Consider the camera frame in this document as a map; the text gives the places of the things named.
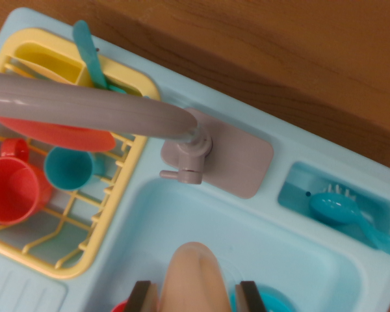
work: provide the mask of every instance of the faucet base plate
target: faucet base plate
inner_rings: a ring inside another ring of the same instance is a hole
[[[213,148],[205,158],[202,180],[238,197],[253,197],[273,158],[270,143],[196,109],[187,111],[195,116],[213,141]],[[166,141],[161,155],[166,164],[178,168],[176,142]]]

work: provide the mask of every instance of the gray faucet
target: gray faucet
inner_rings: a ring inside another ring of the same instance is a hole
[[[0,116],[163,138],[162,158],[177,171],[161,177],[206,181],[241,198],[258,191],[273,157],[268,142],[194,109],[3,73]]]
[[[0,116],[173,140],[180,147],[179,170],[161,176],[183,183],[202,182],[212,146],[195,117],[171,104],[2,73]]]

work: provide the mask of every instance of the faucet spout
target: faucet spout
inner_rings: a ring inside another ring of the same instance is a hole
[[[198,122],[171,104],[0,73],[0,116],[191,142]]]

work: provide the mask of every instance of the red object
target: red object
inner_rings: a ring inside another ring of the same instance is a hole
[[[122,303],[120,303],[120,304],[118,304],[118,305],[116,305],[116,306],[114,307],[114,309],[111,310],[111,312],[123,312],[126,303],[127,303],[127,300],[126,300],[126,301],[123,301]]]
[[[26,162],[29,150],[24,140],[5,140],[1,155],[0,224],[9,225],[42,209],[51,198],[52,186],[43,171]]]
[[[116,141],[108,131],[5,117],[0,117],[0,123],[27,137],[70,150],[95,152],[116,147]]]
[[[21,138],[7,138],[1,144],[0,156],[16,157],[21,161],[29,160],[29,147]]]

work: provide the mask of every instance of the red plate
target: red plate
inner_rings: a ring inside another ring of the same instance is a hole
[[[5,117],[0,117],[0,123],[26,137],[71,150],[109,151],[116,147],[108,131]]]

